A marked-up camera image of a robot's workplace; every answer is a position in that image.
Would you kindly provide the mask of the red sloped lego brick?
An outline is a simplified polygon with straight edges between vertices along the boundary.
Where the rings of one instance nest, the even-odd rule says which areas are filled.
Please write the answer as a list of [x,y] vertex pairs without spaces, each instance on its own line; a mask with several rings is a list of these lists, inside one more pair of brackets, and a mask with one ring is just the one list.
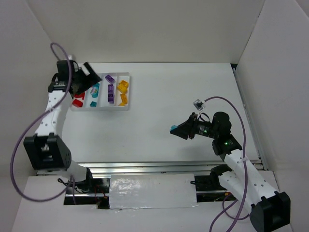
[[74,95],[74,98],[82,98],[82,99],[84,99],[85,98],[85,92],[82,92],[82,93],[80,93],[80,94],[75,94]]

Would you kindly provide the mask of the purple rounded lego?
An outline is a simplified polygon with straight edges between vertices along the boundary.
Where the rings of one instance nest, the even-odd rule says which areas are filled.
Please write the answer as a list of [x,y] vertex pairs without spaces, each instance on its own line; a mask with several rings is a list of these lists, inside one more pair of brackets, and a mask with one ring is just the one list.
[[114,93],[108,93],[108,103],[114,104]]

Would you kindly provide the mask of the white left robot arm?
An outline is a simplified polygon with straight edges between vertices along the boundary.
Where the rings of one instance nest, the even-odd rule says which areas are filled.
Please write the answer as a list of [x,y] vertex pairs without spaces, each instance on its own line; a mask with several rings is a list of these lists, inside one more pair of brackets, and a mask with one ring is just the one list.
[[47,115],[40,120],[34,135],[24,138],[23,145],[34,170],[59,171],[65,178],[73,176],[76,185],[84,188],[91,185],[91,171],[72,160],[71,151],[62,140],[62,131],[74,96],[85,93],[102,79],[88,62],[84,63],[88,73],[74,64],[74,60],[56,63],[57,73],[48,87]]

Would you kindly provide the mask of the teal round printed lego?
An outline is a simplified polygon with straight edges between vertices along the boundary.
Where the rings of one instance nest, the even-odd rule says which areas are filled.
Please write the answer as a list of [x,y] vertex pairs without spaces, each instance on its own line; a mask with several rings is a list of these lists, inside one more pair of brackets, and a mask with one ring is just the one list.
[[96,83],[92,86],[92,89],[90,91],[90,95],[91,95],[92,98],[98,97],[99,87],[100,87],[99,83]]

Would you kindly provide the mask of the small teal lego cube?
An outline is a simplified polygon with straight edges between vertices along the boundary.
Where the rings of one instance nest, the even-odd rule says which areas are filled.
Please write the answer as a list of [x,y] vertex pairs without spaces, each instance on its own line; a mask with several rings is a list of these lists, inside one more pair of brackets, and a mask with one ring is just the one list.
[[172,125],[172,126],[170,127],[170,131],[176,129],[177,127],[178,127],[177,125]]

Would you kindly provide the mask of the yellow red blue lego cluster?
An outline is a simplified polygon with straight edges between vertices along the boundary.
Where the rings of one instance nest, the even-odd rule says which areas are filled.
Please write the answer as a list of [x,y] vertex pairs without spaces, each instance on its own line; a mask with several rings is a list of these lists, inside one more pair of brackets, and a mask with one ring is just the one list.
[[81,108],[83,106],[83,102],[78,100],[78,99],[74,99],[72,102],[72,106],[77,107],[77,108]]

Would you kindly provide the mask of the small teal square lego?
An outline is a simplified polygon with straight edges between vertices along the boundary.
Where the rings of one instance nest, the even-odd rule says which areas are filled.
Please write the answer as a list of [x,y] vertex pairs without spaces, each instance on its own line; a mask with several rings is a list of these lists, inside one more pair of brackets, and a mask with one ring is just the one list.
[[96,107],[97,106],[97,103],[95,102],[95,101],[92,101],[91,103],[90,103],[90,107]]

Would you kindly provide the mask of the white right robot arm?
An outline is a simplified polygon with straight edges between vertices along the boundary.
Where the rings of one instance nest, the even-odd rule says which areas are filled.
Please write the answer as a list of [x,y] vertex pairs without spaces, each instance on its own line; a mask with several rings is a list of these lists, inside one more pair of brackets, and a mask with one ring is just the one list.
[[197,176],[191,183],[197,190],[223,188],[236,198],[249,213],[258,232],[272,232],[290,223],[291,200],[285,192],[278,192],[243,155],[244,147],[231,134],[229,115],[214,114],[212,121],[204,121],[192,113],[182,124],[172,126],[170,133],[182,139],[196,135],[212,138],[215,155],[224,162],[214,167],[208,176]]

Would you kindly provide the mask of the yellow round printed lego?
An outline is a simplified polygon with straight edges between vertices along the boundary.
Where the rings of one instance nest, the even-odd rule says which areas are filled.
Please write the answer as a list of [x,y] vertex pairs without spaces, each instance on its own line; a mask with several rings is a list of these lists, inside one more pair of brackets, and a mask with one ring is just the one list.
[[117,86],[117,89],[122,93],[122,94],[126,94],[127,93],[127,88],[123,85],[123,84],[119,84]]

